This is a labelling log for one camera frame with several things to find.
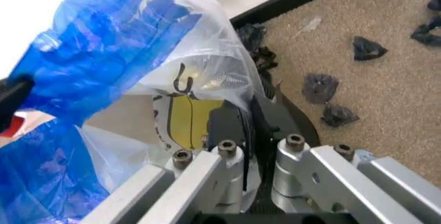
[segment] white plastic bag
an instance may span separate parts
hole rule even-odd
[[[92,158],[100,184],[112,193],[143,165],[164,167],[171,155],[155,145],[148,145],[115,133],[85,125],[77,128]]]
[[[253,60],[222,7],[216,0],[175,1],[201,12],[202,17],[165,62],[143,77],[129,93],[184,93],[197,99],[225,99],[247,109],[253,94],[263,94],[263,90]],[[177,77],[182,65],[185,69]],[[191,87],[184,91],[189,77]]]

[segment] carpet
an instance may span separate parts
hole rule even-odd
[[[377,157],[391,156],[441,187],[441,49],[410,39],[434,13],[429,0],[315,0],[265,23],[264,45],[277,54],[273,82],[316,126],[322,144],[346,143]],[[298,33],[314,17],[313,31]],[[363,36],[389,52],[353,60],[352,39]],[[332,128],[321,122],[323,105],[302,96],[307,73],[339,78],[334,104],[360,120]]]

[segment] debris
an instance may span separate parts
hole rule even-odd
[[[279,65],[279,63],[274,61],[276,56],[277,55],[274,52],[265,46],[258,48],[258,52],[253,57],[257,71],[270,83],[272,81],[272,77],[268,70]]]
[[[322,120],[331,127],[340,127],[359,119],[360,117],[351,110],[337,104],[328,104],[322,117]]]
[[[317,29],[319,24],[322,22],[322,18],[320,16],[315,16],[307,25],[305,25],[301,30],[299,30],[294,37],[297,37],[302,32],[313,31]]]
[[[431,9],[432,11],[441,11],[441,0],[431,0],[427,4],[427,8]]]
[[[387,53],[387,49],[380,44],[366,38],[354,37],[354,60],[372,60],[382,57]]]
[[[434,17],[428,25],[422,24],[411,35],[411,38],[418,42],[432,47],[441,47],[441,36],[431,34],[435,28],[441,27],[441,16]]]
[[[265,26],[261,24],[246,24],[242,28],[237,29],[236,33],[251,57],[255,57],[266,33]]]
[[[324,104],[331,100],[338,86],[338,79],[327,74],[308,74],[302,93],[313,104]]]

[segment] gray object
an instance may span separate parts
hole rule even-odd
[[[143,168],[90,214],[95,219],[85,221],[191,223],[200,212],[238,213],[237,202],[218,205],[228,180],[241,173],[233,169],[240,163],[229,161],[236,160],[201,151],[170,186],[158,180],[165,178],[163,170]],[[441,223],[441,191],[392,158],[357,150],[348,162],[333,147],[305,144],[294,151],[283,139],[275,163],[271,199],[286,213],[349,212],[361,224]]]
[[[296,153],[280,143],[277,162],[282,156],[286,161],[281,166],[299,182],[296,197],[309,196],[324,211],[346,209],[360,223],[421,223],[332,147]]]
[[[334,96],[338,79],[327,74],[306,75],[302,93],[312,104],[324,104]]]
[[[337,145],[334,147],[334,150],[349,162],[354,158],[355,151],[348,145]]]
[[[136,223],[174,179],[171,171],[146,165],[90,212],[81,223]]]
[[[191,151],[185,149],[180,149],[173,153],[171,157],[173,160],[173,165],[180,170],[185,169],[193,160],[193,154]]]
[[[424,223],[441,223],[438,188],[390,157],[361,163],[358,169]]]
[[[212,211],[228,185],[226,173],[219,155],[201,151],[138,223],[190,223]]]
[[[229,158],[236,155],[237,145],[232,140],[223,140],[217,145],[221,157]]]
[[[323,111],[322,120],[331,127],[340,127],[359,120],[350,109],[337,104],[328,104]]]
[[[301,135],[290,134],[286,138],[287,145],[295,152],[303,151],[303,147],[305,146],[305,138]]]

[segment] black plastic scrap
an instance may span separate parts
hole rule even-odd
[[[327,74],[308,74],[305,77],[302,93],[313,104],[327,103],[334,96],[338,79]]]
[[[370,41],[364,37],[354,37],[354,60],[372,60],[382,57],[387,53],[387,49],[379,43]]]
[[[427,4],[427,8],[431,9],[432,11],[441,11],[441,0],[431,0]]]
[[[411,38],[426,46],[441,47],[441,37],[430,33],[431,30],[438,27],[441,27],[441,16],[432,18],[428,25],[420,25],[411,35]]]
[[[359,120],[350,109],[337,104],[328,104],[323,111],[322,120],[331,127],[340,127]]]
[[[236,33],[251,57],[255,57],[259,52],[258,49],[262,45],[263,36],[266,33],[265,26],[261,24],[246,24],[242,28],[237,29]]]

